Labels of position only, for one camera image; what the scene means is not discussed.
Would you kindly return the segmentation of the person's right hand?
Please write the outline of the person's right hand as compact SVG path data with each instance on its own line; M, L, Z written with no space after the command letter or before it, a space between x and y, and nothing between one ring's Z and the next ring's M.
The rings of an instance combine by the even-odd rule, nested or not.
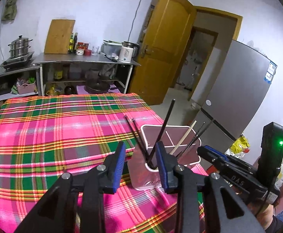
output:
M268 203L263 205L262 201L254 201L247 205L249 210L254 214L263 229L267 229L273 221L274 207Z

